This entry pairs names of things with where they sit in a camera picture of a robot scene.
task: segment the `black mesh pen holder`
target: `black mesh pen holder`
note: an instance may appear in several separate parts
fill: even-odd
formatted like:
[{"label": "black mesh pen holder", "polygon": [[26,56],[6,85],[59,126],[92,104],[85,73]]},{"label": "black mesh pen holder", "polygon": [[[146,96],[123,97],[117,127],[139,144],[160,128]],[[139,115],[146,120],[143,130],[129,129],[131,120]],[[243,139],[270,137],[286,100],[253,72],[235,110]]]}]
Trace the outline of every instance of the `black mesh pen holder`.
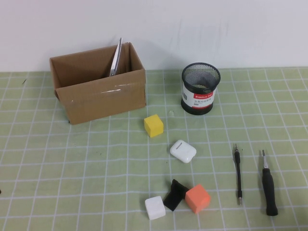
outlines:
[{"label": "black mesh pen holder", "polygon": [[220,73],[214,66],[193,63],[182,72],[183,91],[181,105],[192,115],[204,115],[213,108]]}]

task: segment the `foam cube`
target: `foam cube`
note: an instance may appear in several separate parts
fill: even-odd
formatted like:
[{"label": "foam cube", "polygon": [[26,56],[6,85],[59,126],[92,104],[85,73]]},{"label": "foam cube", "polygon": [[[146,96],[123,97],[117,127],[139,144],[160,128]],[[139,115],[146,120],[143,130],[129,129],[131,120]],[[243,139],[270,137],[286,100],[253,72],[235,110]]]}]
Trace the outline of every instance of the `foam cube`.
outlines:
[{"label": "foam cube", "polygon": [[160,135],[164,132],[164,124],[157,114],[144,119],[144,128],[150,137]]},{"label": "foam cube", "polygon": [[161,196],[146,199],[145,208],[150,220],[161,218],[166,215],[166,209]]},{"label": "foam cube", "polygon": [[197,214],[208,207],[211,197],[202,185],[198,184],[186,192],[185,201],[191,210]]}]

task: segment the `orange cube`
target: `orange cube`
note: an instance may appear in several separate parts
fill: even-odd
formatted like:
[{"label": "orange cube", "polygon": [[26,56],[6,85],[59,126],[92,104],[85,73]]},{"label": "orange cube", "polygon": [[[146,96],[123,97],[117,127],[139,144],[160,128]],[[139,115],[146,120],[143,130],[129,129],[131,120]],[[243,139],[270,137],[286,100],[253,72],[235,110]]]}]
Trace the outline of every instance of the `orange cube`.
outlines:
[{"label": "orange cube", "polygon": [[208,207],[211,201],[211,196],[201,184],[198,184],[186,192],[185,201],[192,211],[197,214],[202,209]]}]

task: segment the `cardboard box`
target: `cardboard box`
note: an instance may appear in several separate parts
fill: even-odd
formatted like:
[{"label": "cardboard box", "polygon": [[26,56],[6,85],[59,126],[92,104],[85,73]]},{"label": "cardboard box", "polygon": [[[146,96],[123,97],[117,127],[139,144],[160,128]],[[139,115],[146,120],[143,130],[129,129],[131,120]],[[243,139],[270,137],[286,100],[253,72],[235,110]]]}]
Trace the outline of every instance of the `cardboard box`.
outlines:
[{"label": "cardboard box", "polygon": [[123,43],[115,76],[116,46],[50,58],[54,93],[71,124],[142,108],[145,70],[131,43]]}]

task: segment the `screwdriver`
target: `screwdriver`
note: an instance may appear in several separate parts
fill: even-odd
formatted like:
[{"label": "screwdriver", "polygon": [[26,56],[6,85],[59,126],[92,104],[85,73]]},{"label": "screwdriver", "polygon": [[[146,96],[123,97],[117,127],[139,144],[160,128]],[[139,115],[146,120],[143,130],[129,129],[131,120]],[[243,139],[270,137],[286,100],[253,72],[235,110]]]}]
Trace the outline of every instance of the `screwdriver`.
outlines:
[{"label": "screwdriver", "polygon": [[234,159],[236,163],[236,171],[237,171],[237,197],[239,198],[240,205],[242,205],[242,183],[241,183],[241,170],[240,170],[240,152],[237,149],[237,145],[235,144],[234,151]]},{"label": "screwdriver", "polygon": [[274,188],[274,180],[270,174],[269,165],[266,161],[265,152],[262,150],[263,153],[263,176],[262,176],[262,184],[263,190],[266,199],[266,214],[268,216],[276,216],[278,215],[278,209],[275,203],[275,188]]}]

